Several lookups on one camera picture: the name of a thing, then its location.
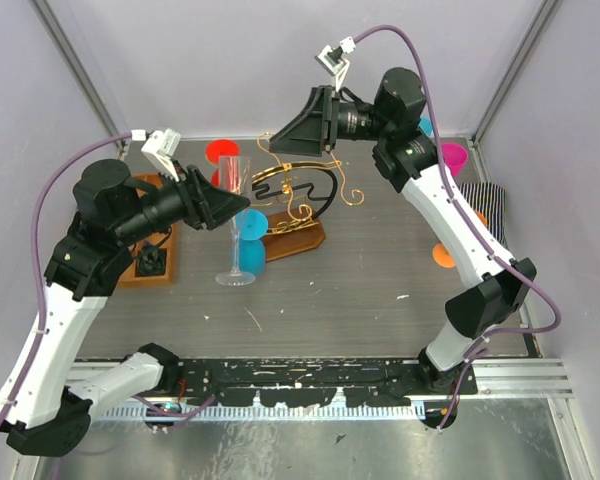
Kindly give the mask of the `clear wine glass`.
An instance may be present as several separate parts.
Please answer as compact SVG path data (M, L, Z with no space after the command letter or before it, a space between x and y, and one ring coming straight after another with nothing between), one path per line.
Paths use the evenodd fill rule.
M251 173L250 159L246 157L230 157L220 167L220 187L235 194L241 194L250 200ZM223 286L245 286L255 281L252 273L242 271L239 267L239 232L237 216L230 222L232 250L231 267L227 272L216 276L216 282Z

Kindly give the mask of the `wooden compartment tray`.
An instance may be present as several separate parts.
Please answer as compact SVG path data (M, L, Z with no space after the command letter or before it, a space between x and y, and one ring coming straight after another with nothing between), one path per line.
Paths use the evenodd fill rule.
M151 234L131 249L133 262L121 275L117 288L170 286L176 280L179 224Z

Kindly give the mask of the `gold wire wine glass rack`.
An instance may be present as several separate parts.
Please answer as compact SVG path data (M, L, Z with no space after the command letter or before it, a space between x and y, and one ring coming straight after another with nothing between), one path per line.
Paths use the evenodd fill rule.
M349 207L365 202L365 193L353 188L345 191L347 176L343 162L334 154L329 161L283 161L270 151L273 134L265 131L256 138L257 147L275 160L275 165L252 175L254 207L281 205L283 209L266 216L268 227L263 244L265 261L272 263L318 249L326 240L320 217L336 198ZM328 193L318 195L314 182L299 178L301 171L314 171L328 177Z

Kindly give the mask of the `red wine glass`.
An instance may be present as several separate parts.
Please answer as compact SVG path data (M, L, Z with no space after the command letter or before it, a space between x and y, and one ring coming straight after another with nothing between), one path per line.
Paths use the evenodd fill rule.
M219 187L220 186L220 167L225 160L230 157L238 157L241 155L239 145L229 139L216 139L212 140L205 149L205 158L209 164L214 167L214 173L211 177L211 183Z

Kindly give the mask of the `light blue wine glass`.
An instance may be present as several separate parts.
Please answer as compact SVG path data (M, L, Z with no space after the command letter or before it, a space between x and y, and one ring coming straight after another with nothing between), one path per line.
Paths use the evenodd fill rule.
M426 136L431 137L433 135L433 126L429 118L421 117L419 128Z

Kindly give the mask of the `magenta wine glass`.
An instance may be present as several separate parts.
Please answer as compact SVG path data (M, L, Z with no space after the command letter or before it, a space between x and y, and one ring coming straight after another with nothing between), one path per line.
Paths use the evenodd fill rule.
M458 176L468 162L467 149L457 143L445 142L442 144L442 153L445 165L449 168L451 175Z

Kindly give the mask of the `orange wine glass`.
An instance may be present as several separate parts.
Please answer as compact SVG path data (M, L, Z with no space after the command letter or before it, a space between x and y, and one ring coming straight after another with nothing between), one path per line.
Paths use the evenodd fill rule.
M481 220L482 224L485 227L488 227L488 220L486 219L486 217L477 210L475 210L475 214ZM456 267L456 264L451 256L451 254L449 253L449 251L446 249L446 247L441 242L438 242L433 247L432 257L433 257L434 261L443 268L452 269L452 268Z

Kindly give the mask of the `striped cloth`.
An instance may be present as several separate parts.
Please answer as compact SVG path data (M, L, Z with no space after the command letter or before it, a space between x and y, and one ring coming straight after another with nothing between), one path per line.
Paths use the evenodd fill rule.
M494 238L505 245L505 189L492 182L465 182L459 190L471 207L486 220Z

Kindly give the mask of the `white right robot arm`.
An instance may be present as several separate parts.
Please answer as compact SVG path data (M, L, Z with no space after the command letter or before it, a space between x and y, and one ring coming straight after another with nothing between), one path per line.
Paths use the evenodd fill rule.
M519 310L537 270L490 234L440 165L434 142L419 126L426 103L420 78L403 67L384 74L371 103L347 88L314 87L301 112L270 138L269 149L319 157L339 139L373 142L380 174L451 254L466 289L446 302L444 327L418 355L420 385L439 394L453 383L474 343Z

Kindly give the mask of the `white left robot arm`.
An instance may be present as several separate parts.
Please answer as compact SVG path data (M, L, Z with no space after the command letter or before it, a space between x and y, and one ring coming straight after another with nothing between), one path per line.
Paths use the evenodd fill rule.
M16 398L8 395L27 364L25 353L0 390L0 431L18 453L62 457L119 403L145 392L168 396L179 387L179 357L155 343L90 380L66 383L86 333L133 262L132 247L178 222L213 230L250 204L193 165L176 171L178 179L163 177L155 186L133 178L122 161L104 159L74 185L77 211L44 273L45 324L27 338L39 338L40 348Z

